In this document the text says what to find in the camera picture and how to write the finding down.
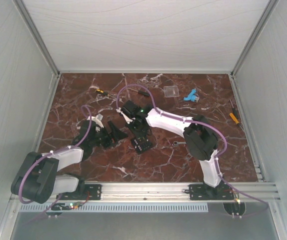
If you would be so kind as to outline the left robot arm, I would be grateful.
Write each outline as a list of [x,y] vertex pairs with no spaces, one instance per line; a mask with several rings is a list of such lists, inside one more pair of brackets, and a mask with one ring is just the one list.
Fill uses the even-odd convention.
[[11,184],[11,193],[19,196],[24,204],[43,204],[50,196],[59,194],[84,198],[87,190],[82,177],[57,173],[87,160],[94,147],[115,147],[120,140],[128,137],[112,121],[108,122],[108,126],[109,130],[96,119],[85,120],[71,145],[48,153],[28,153]]

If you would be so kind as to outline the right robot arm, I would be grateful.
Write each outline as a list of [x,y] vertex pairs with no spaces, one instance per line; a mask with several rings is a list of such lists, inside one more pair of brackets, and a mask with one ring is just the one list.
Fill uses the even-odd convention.
[[206,196],[216,199],[221,195],[222,174],[217,172],[215,165],[218,137],[203,115],[195,118],[179,116],[151,105],[140,107],[130,100],[116,111],[123,116],[126,127],[135,136],[132,139],[135,147],[148,140],[151,128],[163,129],[184,138],[188,152],[200,162]]

